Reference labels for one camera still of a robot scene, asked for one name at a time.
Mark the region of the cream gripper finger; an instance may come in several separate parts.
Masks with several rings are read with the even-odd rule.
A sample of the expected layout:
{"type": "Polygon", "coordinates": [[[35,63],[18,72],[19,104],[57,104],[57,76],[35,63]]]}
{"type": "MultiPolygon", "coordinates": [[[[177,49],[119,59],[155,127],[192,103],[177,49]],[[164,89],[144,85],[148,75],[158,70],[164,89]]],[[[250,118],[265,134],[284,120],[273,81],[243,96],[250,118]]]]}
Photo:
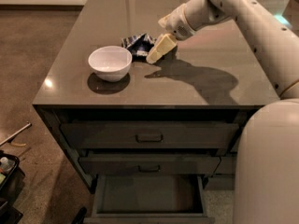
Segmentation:
{"type": "Polygon", "coordinates": [[[146,57],[147,63],[154,64],[177,45],[176,38],[171,34],[162,34],[157,38],[154,46],[146,57]]]}

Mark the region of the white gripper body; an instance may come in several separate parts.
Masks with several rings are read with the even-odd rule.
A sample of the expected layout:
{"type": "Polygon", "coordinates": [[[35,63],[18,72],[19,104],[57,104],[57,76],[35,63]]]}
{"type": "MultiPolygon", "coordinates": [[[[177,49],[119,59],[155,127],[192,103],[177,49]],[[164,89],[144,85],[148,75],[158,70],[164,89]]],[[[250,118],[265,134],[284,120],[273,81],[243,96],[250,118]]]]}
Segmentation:
{"type": "Polygon", "coordinates": [[[176,40],[186,40],[195,35],[196,7],[184,3],[168,15],[160,18],[158,23],[176,40]]]}

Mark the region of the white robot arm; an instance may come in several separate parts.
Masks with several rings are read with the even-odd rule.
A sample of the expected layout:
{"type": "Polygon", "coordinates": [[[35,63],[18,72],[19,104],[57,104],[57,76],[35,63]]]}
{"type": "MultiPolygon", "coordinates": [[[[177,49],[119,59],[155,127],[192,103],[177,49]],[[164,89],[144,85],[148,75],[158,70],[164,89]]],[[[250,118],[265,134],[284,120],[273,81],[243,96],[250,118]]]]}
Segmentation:
{"type": "Polygon", "coordinates": [[[239,138],[233,224],[299,224],[299,38],[257,0],[189,0],[160,18],[147,60],[227,19],[255,58],[249,75],[272,92],[239,138]]]}

